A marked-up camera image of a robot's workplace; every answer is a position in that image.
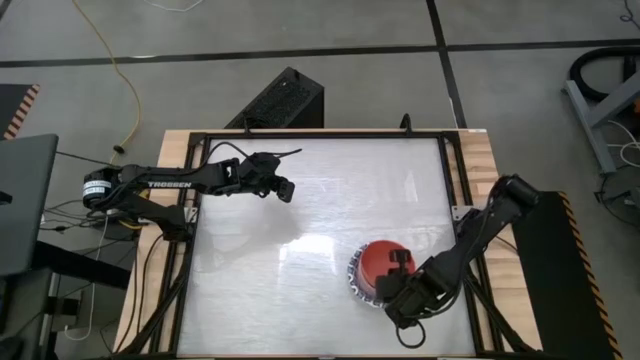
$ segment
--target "wire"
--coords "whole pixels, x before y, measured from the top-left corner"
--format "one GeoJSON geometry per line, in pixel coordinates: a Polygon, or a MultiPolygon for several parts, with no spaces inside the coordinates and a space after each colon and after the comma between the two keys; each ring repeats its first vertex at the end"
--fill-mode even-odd
{"type": "Polygon", "coordinates": [[[140,283],[140,311],[138,311],[138,323],[136,324],[136,328],[137,328],[136,333],[140,332],[140,323],[142,322],[142,306],[144,306],[144,283],[147,279],[147,265],[149,264],[149,259],[151,259],[151,254],[153,253],[153,249],[156,247],[156,244],[158,244],[158,241],[162,239],[162,235],[163,234],[160,234],[156,238],[156,240],[153,242],[153,244],[151,244],[151,248],[147,253],[146,259],[144,259],[144,265],[142,266],[142,281],[140,283]]]}
{"type": "Polygon", "coordinates": [[[116,323],[116,321],[118,321],[119,317],[109,321],[108,323],[106,323],[103,327],[100,328],[100,330],[98,330],[98,332],[100,333],[100,339],[102,339],[102,344],[104,345],[104,347],[107,349],[107,351],[109,352],[109,354],[113,354],[113,350],[111,350],[111,347],[109,347],[109,344],[107,344],[107,340],[104,339],[104,333],[103,331],[106,330],[109,326],[113,325],[116,323]]]}
{"type": "Polygon", "coordinates": [[[242,149],[240,149],[239,147],[237,147],[236,145],[233,145],[232,143],[228,142],[228,141],[221,141],[219,143],[216,144],[216,146],[214,146],[210,151],[209,154],[207,155],[207,157],[205,159],[202,160],[202,163],[200,164],[200,167],[204,166],[207,164],[207,162],[209,162],[209,158],[211,157],[211,155],[213,154],[214,151],[216,151],[216,149],[218,147],[220,147],[221,145],[227,145],[227,146],[231,146],[232,148],[236,149],[237,152],[239,152],[240,154],[242,154],[242,156],[244,157],[249,157],[249,155],[247,155],[247,153],[245,153],[244,151],[242,151],[242,149]]]}
{"type": "MultiPolygon", "coordinates": [[[[609,122],[609,123],[611,123],[611,124],[614,124],[614,125],[618,126],[618,127],[619,127],[620,129],[622,129],[625,133],[627,133],[627,135],[629,135],[629,137],[631,138],[631,142],[629,142],[629,143],[627,143],[627,144],[622,145],[622,147],[620,148],[620,159],[622,159],[622,161],[624,161],[624,162],[625,162],[625,164],[627,164],[627,165],[630,165],[630,166],[633,166],[633,167],[640,168],[640,164],[636,164],[636,163],[634,163],[634,162],[632,162],[632,161],[629,161],[629,160],[627,160],[627,158],[625,158],[625,157],[624,157],[624,150],[625,150],[627,147],[629,147],[629,146],[631,146],[631,145],[635,145],[635,146],[636,146],[636,148],[637,148],[638,150],[640,150],[640,143],[638,143],[638,142],[636,141],[636,138],[633,136],[633,134],[631,133],[631,131],[629,131],[629,129],[627,129],[624,125],[620,124],[620,123],[619,123],[619,122],[617,122],[617,121],[613,121],[613,120],[609,120],[608,122],[609,122]]],[[[616,147],[616,146],[618,146],[618,145],[619,145],[619,144],[612,144],[612,147],[616,147]]]]}
{"type": "Polygon", "coordinates": [[[66,230],[69,230],[69,229],[75,228],[75,227],[81,227],[81,228],[91,227],[91,225],[87,226],[86,224],[87,223],[95,223],[95,222],[96,222],[96,220],[87,219],[87,220],[81,221],[81,222],[79,222],[77,224],[72,224],[72,225],[69,225],[69,226],[56,226],[54,228],[42,228],[41,227],[40,230],[43,230],[43,231],[55,231],[55,232],[63,233],[66,230]]]}
{"type": "Polygon", "coordinates": [[[407,344],[402,340],[402,336],[400,336],[400,328],[396,326],[396,337],[398,338],[398,342],[402,346],[406,347],[407,349],[417,349],[420,346],[422,346],[424,342],[427,341],[427,333],[424,331],[424,326],[420,321],[418,321],[418,327],[420,328],[420,332],[422,332],[422,337],[420,338],[420,341],[418,341],[415,344],[407,344]]]}
{"type": "Polygon", "coordinates": [[[45,224],[50,223],[50,222],[59,222],[59,223],[63,223],[63,224],[68,224],[68,225],[71,225],[72,227],[78,225],[78,224],[72,223],[71,221],[59,220],[59,219],[51,219],[51,220],[46,220],[45,219],[45,221],[44,221],[45,224]]]}
{"type": "MultiPolygon", "coordinates": [[[[107,217],[104,222],[104,230],[102,230],[102,236],[100,237],[100,241],[98,241],[98,253],[96,254],[96,261],[100,260],[100,252],[102,250],[102,241],[104,241],[104,236],[107,234],[108,227],[109,227],[109,217],[107,217]]],[[[68,333],[69,326],[67,325],[64,327],[64,336],[67,339],[72,341],[82,341],[82,340],[86,340],[89,337],[89,335],[91,335],[91,328],[93,327],[93,310],[94,310],[95,304],[96,304],[96,283],[93,283],[93,285],[91,286],[91,310],[89,312],[89,330],[84,336],[76,338],[69,335],[68,333]]]]}
{"type": "Polygon", "coordinates": [[[475,277],[470,269],[467,269],[464,282],[469,286],[471,291],[476,295],[480,303],[484,306],[489,317],[495,322],[498,329],[502,332],[502,336],[507,340],[514,352],[518,353],[538,353],[543,356],[548,354],[537,351],[522,340],[520,335],[509,325],[509,322],[504,318],[500,310],[495,306],[495,303],[490,299],[487,294],[482,291],[480,281],[475,277]]]}
{"type": "Polygon", "coordinates": [[[609,205],[607,204],[607,200],[604,197],[605,194],[605,186],[607,184],[607,181],[609,180],[610,176],[609,174],[605,174],[604,177],[602,178],[602,184],[600,185],[600,191],[598,192],[598,197],[600,198],[600,202],[602,203],[602,205],[604,206],[605,210],[607,210],[607,212],[609,214],[611,214],[611,216],[613,216],[614,218],[618,219],[620,222],[625,223],[629,226],[633,226],[634,228],[638,228],[638,224],[623,219],[622,217],[620,217],[618,214],[614,213],[613,210],[611,210],[611,208],[609,208],[609,205]]]}
{"type": "Polygon", "coordinates": [[[136,256],[133,257],[133,305],[131,306],[131,316],[129,317],[129,324],[127,325],[127,329],[125,330],[124,335],[122,335],[122,339],[120,339],[120,343],[118,344],[118,346],[116,347],[116,350],[114,351],[116,353],[120,351],[122,344],[124,344],[124,340],[127,338],[127,335],[129,335],[129,330],[131,330],[131,325],[133,324],[133,317],[135,315],[137,299],[138,299],[138,254],[136,251],[136,256]]]}
{"type": "Polygon", "coordinates": [[[629,7],[629,0],[624,0],[624,8],[627,10],[627,15],[620,15],[620,21],[632,23],[636,29],[640,30],[640,24],[633,18],[633,11],[629,7]]]}
{"type": "MultiPolygon", "coordinates": [[[[135,247],[132,247],[131,249],[129,249],[124,254],[124,256],[122,256],[120,259],[118,259],[118,261],[115,263],[115,265],[119,265],[120,262],[122,262],[122,260],[124,260],[127,257],[127,255],[129,255],[129,253],[131,253],[131,250],[134,249],[134,248],[135,247]]],[[[58,296],[58,298],[64,299],[64,298],[66,298],[68,296],[71,296],[71,295],[77,293],[80,290],[88,288],[89,286],[91,286],[93,284],[94,284],[93,282],[90,282],[88,284],[82,285],[79,288],[76,288],[75,290],[71,290],[71,291],[69,291],[68,293],[66,293],[66,294],[64,294],[62,296],[58,296]]],[[[14,335],[18,335],[19,333],[21,333],[33,320],[35,320],[38,316],[40,316],[42,314],[44,314],[44,311],[38,311],[36,314],[33,315],[33,317],[31,317],[29,320],[27,320],[27,322],[24,325],[22,325],[22,327],[18,331],[16,331],[14,335]]]]}
{"type": "Polygon", "coordinates": [[[132,224],[129,224],[129,223],[127,223],[125,221],[122,221],[122,220],[118,220],[118,222],[120,223],[120,225],[122,225],[122,226],[124,226],[124,227],[126,227],[127,229],[130,229],[130,230],[136,231],[136,230],[142,229],[142,225],[132,225],[132,224]]]}
{"type": "Polygon", "coordinates": [[[70,158],[74,158],[74,159],[78,159],[78,160],[84,160],[84,161],[88,161],[88,162],[92,162],[92,163],[96,163],[96,164],[102,164],[102,165],[107,165],[107,166],[111,166],[113,167],[112,164],[109,164],[108,162],[104,162],[104,161],[100,161],[100,160],[94,160],[94,159],[89,159],[86,158],[84,156],[79,156],[79,155],[74,155],[74,154],[69,154],[66,152],[62,152],[62,151],[56,151],[56,154],[59,155],[63,155],[63,156],[68,156],[70,158]]]}
{"type": "Polygon", "coordinates": [[[100,247],[93,248],[93,249],[91,249],[91,250],[89,250],[87,252],[81,253],[80,255],[87,256],[87,255],[93,254],[94,252],[96,252],[98,250],[106,249],[106,248],[108,248],[110,246],[113,246],[114,244],[118,244],[118,243],[120,243],[120,241],[112,241],[112,242],[108,243],[107,245],[102,245],[100,247]]]}
{"type": "MultiPolygon", "coordinates": [[[[87,14],[84,13],[84,11],[82,11],[82,8],[80,8],[80,5],[78,4],[77,0],[71,0],[73,2],[73,5],[76,7],[76,9],[78,10],[78,12],[80,12],[80,15],[82,15],[82,17],[87,21],[87,23],[89,24],[89,26],[91,26],[91,28],[93,29],[93,32],[96,33],[96,35],[98,36],[98,38],[100,39],[100,41],[102,42],[102,45],[104,45],[105,50],[107,50],[107,53],[109,54],[109,59],[111,60],[111,64],[113,65],[113,69],[116,71],[116,73],[118,74],[118,76],[120,76],[120,78],[127,83],[127,85],[129,86],[129,89],[131,90],[131,93],[133,94],[133,96],[135,97],[136,100],[136,106],[137,106],[137,116],[136,116],[136,122],[133,125],[133,127],[131,128],[131,131],[129,132],[129,135],[127,135],[127,137],[118,145],[118,147],[122,148],[124,147],[129,140],[131,140],[131,138],[133,137],[133,135],[136,133],[136,131],[138,130],[138,128],[140,127],[140,123],[142,122],[141,118],[142,118],[142,103],[140,101],[140,97],[138,96],[138,92],[136,91],[136,88],[133,86],[133,84],[131,83],[131,81],[129,80],[129,78],[127,78],[121,71],[120,68],[118,67],[118,63],[116,62],[115,57],[113,56],[113,52],[111,51],[111,48],[109,47],[109,44],[107,44],[107,41],[102,37],[102,35],[100,34],[100,31],[98,31],[98,28],[93,24],[93,22],[91,22],[91,19],[89,19],[89,17],[87,16],[87,14]]],[[[111,160],[109,160],[110,164],[113,164],[114,160],[116,159],[116,157],[118,156],[118,151],[115,150],[116,147],[114,147],[114,152],[113,155],[111,156],[111,160]]]]}
{"type": "Polygon", "coordinates": [[[500,236],[496,235],[496,239],[502,241],[505,245],[507,245],[508,247],[510,247],[516,254],[518,253],[518,248],[513,246],[512,243],[508,242],[507,240],[501,238],[500,236]]]}
{"type": "Polygon", "coordinates": [[[64,217],[64,218],[67,218],[67,219],[73,219],[73,220],[86,220],[87,219],[86,214],[85,215],[70,214],[70,213],[67,213],[67,212],[59,211],[59,210],[47,210],[47,209],[44,209],[44,212],[52,214],[52,215],[55,215],[55,216],[64,217]]]}
{"type": "Polygon", "coordinates": [[[174,11],[174,12],[187,12],[187,11],[189,11],[189,10],[193,9],[194,7],[196,7],[196,6],[200,5],[200,3],[202,3],[202,1],[203,1],[203,0],[198,0],[198,1],[196,1],[193,5],[191,5],[191,6],[187,7],[187,8],[185,8],[185,9],[175,9],[175,8],[168,8],[168,7],[164,7],[164,6],[160,5],[160,4],[152,3],[152,2],[151,2],[151,1],[149,1],[149,0],[144,0],[144,2],[146,2],[147,4],[149,4],[149,5],[151,5],[151,6],[155,6],[155,7],[159,8],[159,9],[162,9],[162,10],[166,10],[166,11],[174,11]]]}
{"type": "MultiPolygon", "coordinates": [[[[193,251],[192,243],[187,243],[187,247],[185,251],[186,252],[193,251]]],[[[121,352],[118,352],[119,354],[123,354],[123,355],[139,354],[142,351],[142,348],[148,342],[149,337],[151,336],[153,331],[155,331],[156,327],[161,323],[168,308],[173,303],[173,300],[184,288],[186,279],[187,279],[187,274],[189,271],[188,264],[189,262],[187,261],[182,262],[182,265],[180,266],[180,270],[178,271],[178,274],[174,278],[173,283],[169,287],[169,290],[166,292],[166,294],[164,294],[164,297],[158,301],[158,305],[156,306],[156,309],[154,310],[153,314],[151,314],[151,317],[149,318],[149,320],[147,320],[147,323],[142,328],[142,332],[137,334],[136,337],[129,343],[129,345],[126,348],[124,348],[121,352]]]]}
{"type": "Polygon", "coordinates": [[[114,189],[114,191],[111,194],[109,194],[109,196],[100,200],[97,204],[92,205],[92,209],[94,211],[101,210],[101,209],[108,210],[109,207],[114,203],[114,201],[117,200],[118,195],[120,195],[132,182],[136,181],[137,179],[141,178],[144,175],[147,175],[148,173],[149,173],[148,171],[142,172],[134,176],[133,178],[131,178],[131,180],[127,181],[126,183],[118,185],[114,189]]]}
{"type": "Polygon", "coordinates": [[[65,201],[65,202],[61,202],[58,205],[54,205],[54,206],[50,206],[50,207],[46,208],[46,210],[55,210],[55,209],[58,209],[58,208],[61,208],[61,207],[65,206],[65,205],[69,205],[69,204],[73,204],[73,203],[77,203],[77,202],[82,202],[82,199],[80,199],[80,200],[68,200],[68,201],[65,201]]]}
{"type": "Polygon", "coordinates": [[[285,156],[297,154],[300,151],[302,151],[302,149],[297,149],[297,150],[289,151],[289,152],[286,152],[286,153],[269,153],[269,154],[271,154],[271,155],[277,157],[278,159],[280,159],[280,158],[283,158],[285,156]]]}

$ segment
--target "black cable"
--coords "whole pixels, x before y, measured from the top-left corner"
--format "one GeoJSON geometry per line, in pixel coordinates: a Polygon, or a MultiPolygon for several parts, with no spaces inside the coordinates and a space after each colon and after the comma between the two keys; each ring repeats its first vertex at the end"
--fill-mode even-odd
{"type": "Polygon", "coordinates": [[[585,98],[593,101],[602,101],[609,94],[597,91],[589,86],[582,78],[582,68],[597,59],[638,55],[640,55],[640,47],[638,46],[607,47],[588,51],[571,64],[569,79],[575,81],[576,86],[585,98]]]}
{"type": "Polygon", "coordinates": [[[77,202],[82,202],[82,199],[80,199],[80,200],[67,200],[67,201],[61,202],[58,205],[49,206],[45,210],[55,210],[55,209],[58,209],[58,208],[61,208],[61,207],[65,206],[65,205],[69,205],[69,204],[73,204],[73,203],[77,203],[77,202]]]}
{"type": "Polygon", "coordinates": [[[420,338],[420,341],[418,341],[416,344],[410,345],[405,343],[402,340],[402,337],[400,336],[400,328],[396,326],[396,337],[398,338],[398,342],[400,342],[400,344],[404,347],[406,347],[407,349],[417,349],[420,346],[424,345],[424,342],[427,341],[427,332],[424,331],[424,326],[422,325],[422,323],[420,321],[418,321],[418,327],[420,328],[420,331],[422,332],[422,337],[420,338]]]}
{"type": "Polygon", "coordinates": [[[300,151],[302,151],[302,149],[296,149],[296,150],[289,151],[289,152],[285,152],[285,153],[267,153],[267,154],[271,154],[271,155],[273,155],[273,156],[277,157],[278,159],[280,159],[280,158],[283,158],[283,157],[285,157],[285,156],[289,156],[289,155],[297,154],[297,153],[299,153],[300,151]]]}
{"type": "Polygon", "coordinates": [[[624,0],[624,8],[627,10],[627,15],[620,15],[620,21],[630,22],[635,25],[636,29],[640,30],[640,24],[633,18],[633,11],[629,7],[629,0],[624,0]]]}
{"type": "MultiPolygon", "coordinates": [[[[189,218],[189,220],[187,221],[187,225],[191,224],[191,221],[198,214],[199,214],[199,211],[196,211],[195,213],[193,213],[189,218]]],[[[147,343],[147,340],[151,337],[151,334],[153,333],[153,331],[156,329],[158,324],[160,324],[160,320],[162,320],[162,318],[166,314],[167,309],[173,302],[173,299],[178,295],[182,287],[185,286],[186,278],[187,278],[186,274],[189,271],[187,267],[187,263],[188,262],[186,261],[182,262],[180,270],[178,271],[178,274],[176,275],[176,278],[174,279],[173,284],[169,288],[169,291],[167,291],[165,296],[158,301],[158,305],[156,306],[156,309],[147,320],[147,323],[142,328],[142,331],[140,331],[136,335],[136,337],[129,343],[129,345],[126,348],[124,348],[121,352],[118,351],[119,353],[135,354],[141,351],[141,348],[144,347],[144,345],[147,343]]]]}
{"type": "Polygon", "coordinates": [[[496,323],[502,335],[507,342],[511,346],[511,348],[516,352],[537,352],[531,346],[527,345],[527,343],[522,340],[520,335],[513,330],[509,322],[504,318],[504,316],[500,313],[500,310],[495,306],[495,304],[489,299],[489,297],[482,291],[482,287],[480,286],[480,282],[473,275],[473,273],[468,270],[466,271],[466,276],[464,278],[465,283],[469,285],[471,290],[475,293],[476,297],[480,301],[480,303],[484,306],[489,314],[489,317],[496,323]]]}
{"type": "Polygon", "coordinates": [[[120,317],[117,317],[117,318],[109,321],[108,323],[104,324],[104,326],[101,327],[100,330],[98,330],[98,332],[100,333],[100,339],[102,339],[102,344],[104,345],[105,349],[107,349],[109,354],[113,354],[113,350],[111,350],[111,347],[109,346],[109,344],[107,344],[107,340],[105,340],[105,338],[104,338],[103,331],[106,330],[109,326],[115,324],[116,321],[118,321],[119,318],[120,317]]]}
{"type": "Polygon", "coordinates": [[[71,225],[72,227],[77,226],[78,224],[76,223],[72,223],[71,221],[67,221],[67,220],[60,220],[60,219],[50,219],[50,220],[46,220],[44,223],[45,225],[50,223],[50,222],[59,222],[59,223],[63,223],[63,224],[68,224],[71,225]]]}
{"type": "Polygon", "coordinates": [[[127,335],[129,335],[129,331],[131,330],[131,325],[133,324],[133,317],[136,312],[135,310],[136,310],[137,299],[138,299],[138,254],[136,253],[136,256],[133,257],[133,304],[131,305],[131,316],[129,317],[129,324],[127,325],[127,329],[125,330],[124,335],[122,335],[122,339],[120,339],[120,343],[115,348],[114,352],[116,353],[120,351],[122,344],[124,344],[124,340],[127,338],[127,335]]]}
{"type": "Polygon", "coordinates": [[[605,186],[607,184],[607,181],[610,178],[610,174],[604,174],[604,177],[602,178],[602,184],[600,185],[600,191],[598,192],[598,198],[600,199],[600,202],[602,203],[602,205],[604,206],[605,210],[607,210],[607,212],[609,214],[611,214],[611,216],[613,216],[614,218],[618,219],[620,222],[625,223],[629,226],[633,226],[634,228],[638,228],[639,224],[636,224],[630,220],[626,220],[623,219],[622,217],[620,217],[618,214],[614,213],[613,210],[611,210],[611,208],[609,208],[609,205],[607,204],[607,199],[605,199],[604,194],[605,194],[605,186]]]}
{"type": "Polygon", "coordinates": [[[91,250],[89,250],[89,251],[87,251],[87,252],[81,253],[80,255],[82,255],[82,256],[87,256],[87,255],[89,255],[89,254],[93,254],[94,252],[96,252],[96,251],[98,251],[98,250],[102,250],[102,249],[108,248],[108,247],[110,247],[110,246],[113,246],[113,244],[118,244],[118,243],[119,243],[118,241],[113,241],[113,242],[110,242],[110,243],[108,243],[108,244],[106,244],[106,245],[102,245],[102,246],[100,246],[100,247],[93,248],[93,249],[91,249],[91,250]]]}
{"type": "Polygon", "coordinates": [[[206,158],[202,159],[202,163],[200,164],[200,167],[204,166],[207,164],[207,162],[209,162],[209,158],[211,157],[211,155],[213,154],[213,152],[220,146],[220,145],[227,145],[227,146],[231,146],[232,148],[234,148],[237,152],[239,152],[240,154],[242,154],[242,156],[244,157],[249,157],[249,155],[247,155],[246,152],[242,151],[242,149],[240,149],[239,147],[237,147],[236,145],[233,145],[232,143],[228,142],[228,141],[221,141],[219,143],[217,143],[213,148],[211,148],[211,150],[209,150],[209,154],[207,155],[206,158]]]}
{"type": "Polygon", "coordinates": [[[153,244],[151,244],[151,248],[147,253],[147,257],[144,259],[144,265],[142,266],[142,281],[140,282],[140,311],[138,311],[138,323],[136,324],[136,333],[140,332],[140,323],[142,322],[142,307],[144,305],[144,283],[147,280],[147,265],[149,264],[149,259],[151,259],[151,254],[153,253],[153,249],[156,247],[156,244],[162,239],[162,235],[160,234],[153,244]]]}
{"type": "Polygon", "coordinates": [[[96,211],[109,210],[111,205],[117,200],[117,197],[129,186],[132,182],[136,181],[138,178],[147,175],[147,172],[140,173],[134,176],[131,180],[118,185],[111,194],[109,194],[104,199],[101,199],[96,204],[92,204],[92,211],[87,214],[87,217],[91,217],[91,215],[96,211]]]}
{"type": "Polygon", "coordinates": [[[60,217],[64,217],[67,219],[72,219],[72,220],[85,220],[87,219],[86,215],[80,215],[80,214],[70,214],[67,212],[62,212],[60,210],[49,210],[49,209],[44,209],[45,213],[49,213],[55,216],[60,216],[60,217]]]}
{"type": "MultiPolygon", "coordinates": [[[[129,251],[127,251],[127,252],[124,254],[124,256],[122,256],[120,259],[118,259],[118,261],[116,261],[116,262],[115,262],[115,265],[119,265],[119,264],[120,264],[120,262],[121,262],[122,260],[124,260],[124,259],[125,259],[125,257],[126,257],[130,252],[131,252],[131,249],[129,249],[129,251]]],[[[77,289],[75,289],[75,290],[71,290],[71,291],[69,291],[68,293],[66,293],[66,294],[64,294],[64,295],[62,295],[62,296],[58,296],[57,298],[59,298],[59,299],[64,299],[64,298],[66,298],[66,297],[68,297],[68,296],[70,296],[70,295],[73,295],[73,294],[77,293],[77,292],[78,292],[78,291],[80,291],[80,290],[83,290],[83,289],[88,288],[88,287],[89,287],[89,286],[91,286],[92,284],[93,284],[93,282],[90,282],[90,283],[88,283],[88,284],[82,285],[82,286],[80,286],[79,288],[77,288],[77,289]]],[[[36,314],[34,314],[34,315],[29,319],[29,320],[27,320],[27,322],[26,322],[24,325],[22,325],[22,327],[20,327],[20,329],[19,329],[18,331],[16,331],[16,332],[15,332],[15,334],[13,334],[13,335],[18,335],[19,333],[21,333],[21,332],[22,332],[22,331],[23,331],[23,330],[24,330],[24,329],[25,329],[29,324],[31,324],[31,322],[32,322],[33,320],[35,320],[38,316],[42,315],[43,313],[44,313],[44,311],[38,311],[38,312],[37,312],[36,314]]]]}
{"type": "Polygon", "coordinates": [[[63,233],[66,230],[69,230],[69,229],[72,229],[72,228],[76,228],[76,227],[80,227],[80,228],[91,227],[96,222],[97,222],[96,220],[87,219],[87,220],[81,221],[81,222],[79,222],[77,224],[73,224],[73,223],[68,222],[69,224],[71,224],[69,226],[56,226],[56,227],[53,227],[53,228],[41,227],[40,230],[43,230],[43,231],[56,231],[56,232],[59,232],[59,233],[63,233]]]}
{"type": "Polygon", "coordinates": [[[513,246],[512,243],[508,242],[507,240],[501,238],[500,236],[496,235],[496,239],[502,241],[502,243],[504,243],[505,245],[507,245],[508,247],[510,247],[516,254],[518,253],[518,248],[513,246]]]}
{"type": "Polygon", "coordinates": [[[84,161],[88,161],[88,162],[92,162],[92,163],[96,163],[96,164],[107,165],[107,166],[110,166],[110,167],[113,167],[113,168],[116,168],[116,169],[119,168],[119,166],[115,166],[115,165],[109,164],[108,162],[105,162],[105,161],[94,160],[94,159],[86,158],[84,156],[69,154],[69,153],[66,153],[66,152],[63,152],[63,151],[56,151],[56,154],[60,154],[60,155],[63,155],[63,156],[68,156],[70,158],[74,158],[74,159],[78,159],[78,160],[84,160],[84,161]]]}

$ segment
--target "yellow cable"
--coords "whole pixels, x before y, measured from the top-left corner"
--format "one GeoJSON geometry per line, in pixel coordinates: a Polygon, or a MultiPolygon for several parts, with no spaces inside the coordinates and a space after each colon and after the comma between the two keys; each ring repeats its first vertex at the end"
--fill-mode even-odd
{"type": "MultiPolygon", "coordinates": [[[[118,68],[118,63],[116,63],[116,59],[114,58],[113,53],[111,52],[111,48],[107,44],[106,40],[102,37],[102,35],[100,35],[98,28],[96,28],[96,26],[91,22],[87,14],[85,14],[84,11],[82,11],[82,9],[80,8],[80,5],[78,5],[77,0],[71,0],[71,1],[73,2],[73,5],[76,7],[76,9],[78,9],[82,17],[84,17],[87,23],[91,26],[91,28],[96,33],[96,35],[98,35],[98,38],[100,38],[100,41],[102,41],[102,44],[104,45],[104,48],[109,53],[109,59],[111,60],[111,64],[113,64],[113,68],[115,69],[116,73],[118,74],[118,76],[122,78],[122,80],[124,80],[127,83],[127,85],[129,85],[129,89],[131,89],[133,96],[135,96],[136,98],[136,104],[138,105],[138,115],[136,118],[136,123],[135,125],[133,125],[133,128],[129,132],[129,135],[127,135],[127,137],[120,143],[120,146],[124,147],[124,145],[128,143],[129,140],[131,140],[133,135],[136,133],[136,131],[138,130],[138,127],[140,127],[140,122],[142,117],[142,104],[140,103],[140,97],[138,96],[138,92],[136,91],[136,89],[133,87],[133,84],[131,84],[131,81],[129,81],[129,79],[122,72],[120,72],[120,69],[118,68]]],[[[110,164],[113,164],[113,161],[116,159],[116,156],[118,156],[118,152],[114,150],[113,156],[111,156],[111,160],[109,160],[110,164]]]]}
{"type": "Polygon", "coordinates": [[[131,229],[131,230],[140,230],[140,229],[142,229],[142,226],[140,226],[140,225],[131,225],[131,224],[128,224],[128,223],[126,223],[126,222],[124,222],[122,220],[118,220],[118,222],[120,222],[120,224],[122,226],[126,227],[127,229],[131,229]]]}

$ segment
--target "yellow black hazard stripe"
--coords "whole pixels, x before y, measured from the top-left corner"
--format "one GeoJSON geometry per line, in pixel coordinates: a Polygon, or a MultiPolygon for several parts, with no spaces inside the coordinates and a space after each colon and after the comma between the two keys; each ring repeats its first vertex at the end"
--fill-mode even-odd
{"type": "Polygon", "coordinates": [[[604,326],[604,330],[607,333],[609,345],[611,345],[611,350],[613,352],[613,357],[616,360],[622,360],[622,354],[620,353],[618,340],[616,340],[616,336],[613,332],[613,326],[611,326],[611,322],[609,321],[609,314],[607,313],[604,301],[602,300],[602,296],[600,295],[600,288],[598,288],[598,285],[596,285],[596,277],[595,275],[593,275],[593,270],[591,269],[591,262],[589,261],[587,250],[585,249],[584,243],[582,242],[582,237],[580,236],[580,231],[578,230],[578,224],[576,222],[575,216],[573,215],[573,210],[571,210],[569,197],[564,192],[558,192],[558,195],[560,195],[560,197],[562,198],[564,210],[567,214],[567,217],[569,218],[569,224],[571,225],[571,230],[573,231],[573,238],[576,241],[578,253],[582,258],[582,265],[584,265],[584,270],[587,273],[587,279],[589,280],[589,284],[591,286],[591,292],[593,293],[596,305],[598,306],[600,318],[602,319],[602,325],[604,326]]]}
{"type": "Polygon", "coordinates": [[[4,138],[6,140],[11,140],[18,136],[18,131],[20,131],[22,124],[27,119],[27,114],[29,113],[31,106],[33,106],[33,103],[36,101],[36,96],[38,95],[39,91],[40,85],[37,84],[32,85],[31,88],[27,90],[27,93],[24,95],[24,98],[22,99],[18,110],[16,110],[13,119],[11,119],[9,126],[4,132],[4,138]]]}

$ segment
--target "white table surface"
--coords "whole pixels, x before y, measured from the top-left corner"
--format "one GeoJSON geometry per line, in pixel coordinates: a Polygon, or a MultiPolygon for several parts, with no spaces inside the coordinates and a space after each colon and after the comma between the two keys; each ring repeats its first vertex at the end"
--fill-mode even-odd
{"type": "MultiPolygon", "coordinates": [[[[367,242],[399,242],[417,264],[453,245],[436,140],[232,142],[249,154],[302,148],[277,171],[296,190],[290,204],[273,193],[203,198],[179,356],[473,353],[464,296],[423,321],[426,344],[409,350],[347,283],[348,261],[367,242]]],[[[221,146],[210,162],[230,157],[241,155],[221,146]]]]}

